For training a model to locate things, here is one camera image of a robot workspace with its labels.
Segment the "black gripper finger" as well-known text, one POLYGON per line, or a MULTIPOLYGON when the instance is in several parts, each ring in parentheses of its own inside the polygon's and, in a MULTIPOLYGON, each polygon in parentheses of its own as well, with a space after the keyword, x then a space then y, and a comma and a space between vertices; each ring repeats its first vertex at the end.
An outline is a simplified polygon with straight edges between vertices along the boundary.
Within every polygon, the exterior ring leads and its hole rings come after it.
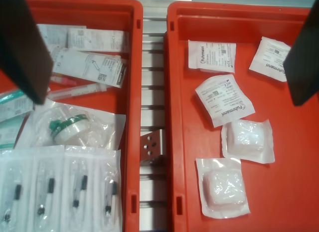
POLYGON ((306 21, 284 61, 291 98, 301 106, 319 91, 319 0, 315 0, 306 21))
POLYGON ((53 61, 26 0, 0 0, 0 68, 34 103, 45 102, 53 61))

